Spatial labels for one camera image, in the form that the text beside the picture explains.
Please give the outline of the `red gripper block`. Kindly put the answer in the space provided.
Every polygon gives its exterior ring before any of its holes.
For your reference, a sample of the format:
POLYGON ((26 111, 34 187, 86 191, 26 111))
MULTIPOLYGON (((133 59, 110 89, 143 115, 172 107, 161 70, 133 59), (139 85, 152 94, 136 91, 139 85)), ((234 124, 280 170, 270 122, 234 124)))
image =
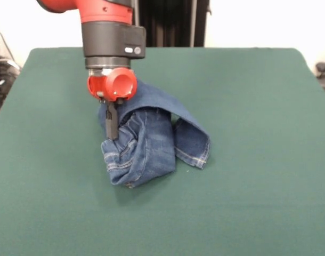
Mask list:
POLYGON ((118 137, 118 115, 114 102, 131 99, 137 90, 137 79, 134 72, 125 67, 90 69, 88 72, 89 93, 98 100, 112 102, 105 104, 105 129, 107 138, 114 140, 118 137))

